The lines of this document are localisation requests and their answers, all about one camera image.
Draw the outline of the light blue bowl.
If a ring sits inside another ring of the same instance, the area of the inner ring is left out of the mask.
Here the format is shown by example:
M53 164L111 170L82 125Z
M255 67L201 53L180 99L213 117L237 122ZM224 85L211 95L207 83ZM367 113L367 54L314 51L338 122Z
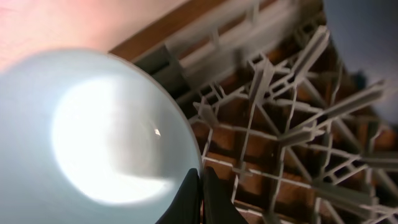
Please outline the light blue bowl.
M190 170L186 117L133 64L65 49L1 72L2 223L155 223Z

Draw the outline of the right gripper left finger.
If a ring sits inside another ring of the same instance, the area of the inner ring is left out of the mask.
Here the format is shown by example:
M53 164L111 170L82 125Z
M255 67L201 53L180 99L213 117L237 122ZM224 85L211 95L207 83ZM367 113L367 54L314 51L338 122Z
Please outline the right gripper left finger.
M199 224L201 190L200 178L195 168L190 169L172 203L156 224Z

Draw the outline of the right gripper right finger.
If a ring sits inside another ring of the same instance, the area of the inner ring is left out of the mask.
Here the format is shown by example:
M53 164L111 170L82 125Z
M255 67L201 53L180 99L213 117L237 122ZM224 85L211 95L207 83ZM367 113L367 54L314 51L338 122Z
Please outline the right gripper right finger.
M205 223L248 224L227 196L212 167L205 167L202 180Z

